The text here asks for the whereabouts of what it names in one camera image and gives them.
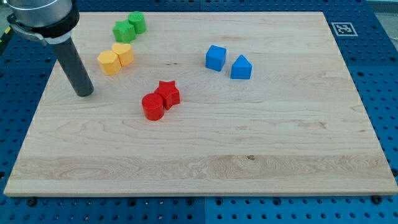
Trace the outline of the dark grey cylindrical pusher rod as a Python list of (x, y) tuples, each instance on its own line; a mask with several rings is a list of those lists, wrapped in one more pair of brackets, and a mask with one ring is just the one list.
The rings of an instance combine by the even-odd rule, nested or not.
[(94, 91), (94, 86), (72, 38), (69, 37), (59, 44), (53, 44), (52, 49), (76, 95), (80, 97), (91, 95)]

